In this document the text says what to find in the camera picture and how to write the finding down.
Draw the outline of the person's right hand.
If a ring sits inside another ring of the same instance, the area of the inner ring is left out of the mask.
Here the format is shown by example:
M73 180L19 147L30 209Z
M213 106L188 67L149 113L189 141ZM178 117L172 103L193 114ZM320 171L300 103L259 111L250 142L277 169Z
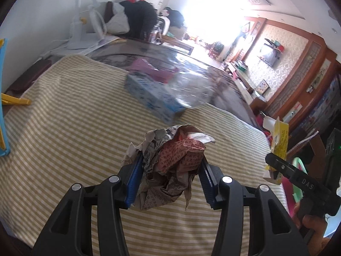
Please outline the person's right hand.
M330 238L324 237L327 222L323 218L308 214L303 217L302 221L300 221L297 216L299 209L300 203L298 202L294 206L294 215L292 216L292 220L298 229L304 226L308 229L314 230L314 234L308 243L308 251L310 255L319 255L330 241Z

